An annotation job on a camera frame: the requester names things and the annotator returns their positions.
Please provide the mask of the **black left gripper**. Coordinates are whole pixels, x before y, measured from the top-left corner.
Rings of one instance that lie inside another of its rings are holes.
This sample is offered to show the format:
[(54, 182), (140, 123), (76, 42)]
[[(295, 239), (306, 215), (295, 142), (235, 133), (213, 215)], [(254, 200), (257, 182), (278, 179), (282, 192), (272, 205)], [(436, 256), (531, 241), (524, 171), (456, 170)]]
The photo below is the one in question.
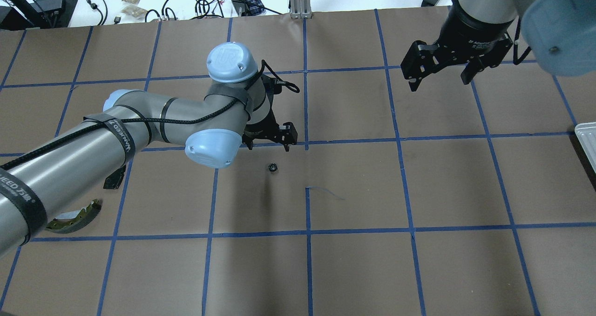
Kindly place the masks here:
[(285, 151), (289, 152), (290, 146), (295, 146), (298, 142), (298, 132), (291, 121), (281, 125), (277, 123), (272, 105), (274, 96), (280, 94), (284, 87), (293, 93), (298, 93), (298, 86), (276, 76), (272, 78), (265, 74), (260, 75), (260, 82), (264, 86), (265, 99), (257, 110), (265, 109), (267, 113), (262, 120), (245, 126), (243, 135), (241, 136), (241, 143), (248, 150), (253, 150), (255, 139), (268, 140), (273, 143), (282, 144)]

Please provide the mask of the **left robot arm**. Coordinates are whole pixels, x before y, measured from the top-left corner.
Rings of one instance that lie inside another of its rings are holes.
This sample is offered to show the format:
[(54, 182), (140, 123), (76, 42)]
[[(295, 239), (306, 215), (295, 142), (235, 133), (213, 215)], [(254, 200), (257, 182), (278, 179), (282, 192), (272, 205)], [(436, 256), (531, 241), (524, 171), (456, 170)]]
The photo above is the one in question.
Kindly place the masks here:
[(254, 140), (298, 142), (291, 122), (278, 124), (274, 96), (299, 87), (283, 80), (244, 44), (226, 42), (206, 60), (211, 85), (202, 101), (120, 89), (101, 113), (1, 166), (1, 254), (38, 235), (87, 189), (126, 166), (152, 142), (184, 146), (193, 162), (230, 166)]

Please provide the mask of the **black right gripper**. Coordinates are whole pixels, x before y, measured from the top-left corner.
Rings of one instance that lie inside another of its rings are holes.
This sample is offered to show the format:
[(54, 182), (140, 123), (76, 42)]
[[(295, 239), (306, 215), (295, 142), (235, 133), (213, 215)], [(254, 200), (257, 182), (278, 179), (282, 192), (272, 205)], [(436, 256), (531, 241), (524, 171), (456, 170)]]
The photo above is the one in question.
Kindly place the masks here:
[(409, 89), (415, 93), (424, 78), (449, 66), (464, 65), (461, 80), (469, 85), (475, 75), (501, 64), (513, 41), (507, 30), (513, 23), (486, 23), (461, 7), (452, 7), (433, 44), (413, 41), (400, 64)]

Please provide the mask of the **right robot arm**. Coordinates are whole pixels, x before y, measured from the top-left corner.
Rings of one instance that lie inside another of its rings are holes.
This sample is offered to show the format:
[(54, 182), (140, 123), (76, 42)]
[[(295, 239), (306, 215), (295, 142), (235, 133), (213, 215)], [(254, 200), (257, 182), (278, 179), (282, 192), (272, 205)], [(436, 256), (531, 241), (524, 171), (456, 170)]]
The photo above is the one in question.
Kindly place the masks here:
[(533, 53), (539, 66), (556, 76), (593, 72), (595, 0), (451, 0), (438, 39), (414, 41), (400, 67), (411, 91), (443, 68), (464, 65), (462, 82), (469, 84), (485, 68), (501, 64), (515, 41), (527, 49), (514, 53), (519, 64)]

